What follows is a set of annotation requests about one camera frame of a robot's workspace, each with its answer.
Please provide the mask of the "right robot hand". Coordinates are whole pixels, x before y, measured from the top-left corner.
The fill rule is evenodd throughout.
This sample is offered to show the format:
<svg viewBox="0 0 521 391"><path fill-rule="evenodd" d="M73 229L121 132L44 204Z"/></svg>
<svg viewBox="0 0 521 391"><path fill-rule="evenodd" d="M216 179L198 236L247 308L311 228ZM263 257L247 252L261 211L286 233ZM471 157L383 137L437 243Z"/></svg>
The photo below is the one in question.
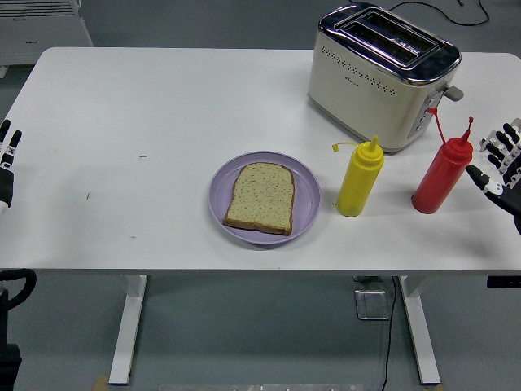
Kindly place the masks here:
<svg viewBox="0 0 521 391"><path fill-rule="evenodd" d="M466 172L474 184L496 206L514 217L520 232L520 119L504 123L501 130L492 131L479 143L480 152L487 152L502 182L495 181L479 167L468 165Z"/></svg>

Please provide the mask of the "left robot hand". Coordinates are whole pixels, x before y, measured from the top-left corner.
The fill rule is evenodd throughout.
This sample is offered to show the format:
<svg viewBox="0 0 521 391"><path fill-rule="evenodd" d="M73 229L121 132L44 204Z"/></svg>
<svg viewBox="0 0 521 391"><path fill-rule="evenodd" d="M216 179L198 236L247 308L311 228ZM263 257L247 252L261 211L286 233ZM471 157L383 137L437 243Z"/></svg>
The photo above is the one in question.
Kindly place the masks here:
<svg viewBox="0 0 521 391"><path fill-rule="evenodd" d="M3 215L10 207L14 195L15 175L12 165L15 160L15 152L22 138L22 132L16 130L11 136L7 147L3 149L3 144L11 122L5 119L1 124L1 215Z"/></svg>

